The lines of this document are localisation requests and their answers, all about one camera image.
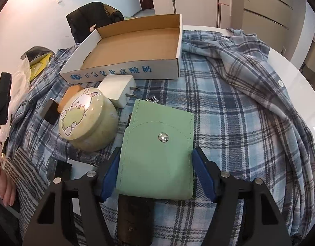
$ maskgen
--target white round table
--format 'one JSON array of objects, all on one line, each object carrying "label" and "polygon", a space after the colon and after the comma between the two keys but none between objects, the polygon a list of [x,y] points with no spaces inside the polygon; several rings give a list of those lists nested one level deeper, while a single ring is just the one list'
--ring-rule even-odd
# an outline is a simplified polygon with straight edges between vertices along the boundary
[{"label": "white round table", "polygon": [[[207,30],[221,32],[224,36],[231,36],[226,29],[205,26],[183,26],[184,30]],[[315,92],[306,78],[280,53],[270,48],[268,63],[277,72],[286,86],[287,92],[296,111],[306,122],[312,132],[315,143]]]}]

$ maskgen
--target orange object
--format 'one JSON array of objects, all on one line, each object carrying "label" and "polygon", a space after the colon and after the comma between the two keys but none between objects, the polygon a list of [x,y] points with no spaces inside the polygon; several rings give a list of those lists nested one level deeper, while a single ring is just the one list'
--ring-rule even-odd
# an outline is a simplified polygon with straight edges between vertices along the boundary
[{"label": "orange object", "polygon": [[59,113],[61,113],[63,111],[64,106],[66,105],[66,103],[79,91],[83,90],[83,87],[79,86],[79,85],[73,85],[71,87],[69,87],[67,89],[67,91],[65,92],[62,100],[60,101],[60,104],[57,108],[57,111]]}]

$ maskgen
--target green object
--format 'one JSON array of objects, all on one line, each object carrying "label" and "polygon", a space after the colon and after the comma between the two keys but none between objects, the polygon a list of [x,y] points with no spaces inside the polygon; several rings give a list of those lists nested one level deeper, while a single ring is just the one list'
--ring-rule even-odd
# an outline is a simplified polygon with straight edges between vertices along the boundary
[{"label": "green object", "polygon": [[190,199],[193,130],[194,114],[137,99],[123,137],[117,191],[155,199]]}]

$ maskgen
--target rabbit illustration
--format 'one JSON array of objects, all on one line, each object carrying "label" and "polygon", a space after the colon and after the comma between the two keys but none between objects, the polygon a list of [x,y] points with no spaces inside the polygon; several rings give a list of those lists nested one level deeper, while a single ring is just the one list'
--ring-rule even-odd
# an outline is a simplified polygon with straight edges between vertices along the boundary
[{"label": "rabbit illustration", "polygon": [[68,110],[62,112],[62,128],[66,135],[70,135],[72,129],[81,122],[90,106],[91,98],[98,94],[98,92],[88,94],[88,91],[89,89],[86,89],[82,95],[73,101]]}]

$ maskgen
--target person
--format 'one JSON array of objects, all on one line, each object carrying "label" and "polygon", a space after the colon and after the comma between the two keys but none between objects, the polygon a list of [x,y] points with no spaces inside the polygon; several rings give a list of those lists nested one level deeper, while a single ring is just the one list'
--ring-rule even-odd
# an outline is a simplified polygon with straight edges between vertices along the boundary
[{"label": "person", "polygon": [[0,160],[0,198],[5,206],[12,206],[15,201],[16,186],[8,173],[1,168]]}]

